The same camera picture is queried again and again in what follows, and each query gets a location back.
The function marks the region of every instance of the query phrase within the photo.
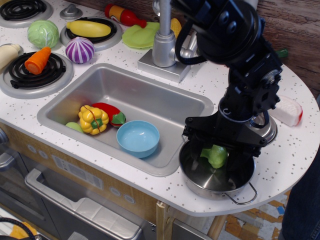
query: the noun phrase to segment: silver faucet base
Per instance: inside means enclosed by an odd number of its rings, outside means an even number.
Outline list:
[[[160,67],[152,61],[152,49],[150,49],[140,60],[138,61],[138,69],[147,73],[169,79],[173,82],[179,83],[185,78],[189,72],[191,66],[184,65],[181,62],[176,62],[173,66]]]

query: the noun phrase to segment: jeans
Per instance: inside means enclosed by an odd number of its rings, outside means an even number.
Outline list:
[[[320,150],[290,192],[279,240],[320,240]]]

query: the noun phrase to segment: faucet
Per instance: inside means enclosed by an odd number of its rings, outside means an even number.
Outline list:
[[[154,9],[160,16],[160,28],[154,36],[153,48],[138,61],[138,69],[179,83],[191,67],[178,62],[175,57],[176,37],[171,30],[170,3],[171,0],[153,0],[153,6],[159,6]],[[188,49],[182,49],[180,54],[191,58],[196,49],[197,37],[193,32]]]

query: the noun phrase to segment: stainless steel sink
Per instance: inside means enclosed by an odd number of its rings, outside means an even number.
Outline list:
[[[126,121],[144,120],[160,132],[157,150],[143,159],[120,150],[117,128],[108,125],[102,133],[92,136],[80,133],[65,124],[79,122],[81,106],[104,102],[120,109]],[[155,176],[167,176],[179,166],[185,119],[208,116],[214,111],[206,97],[179,89],[124,69],[101,63],[89,68],[37,115],[38,121],[55,131],[87,144]]]

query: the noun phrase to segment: wooden wall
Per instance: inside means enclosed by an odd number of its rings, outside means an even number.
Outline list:
[[[104,11],[107,4],[132,10],[139,18],[157,22],[152,0],[68,0]],[[259,0],[257,12],[266,19],[264,36],[275,50],[287,48],[282,61],[293,70],[317,97],[320,93],[320,1]],[[172,17],[182,23],[184,17],[172,10]]]

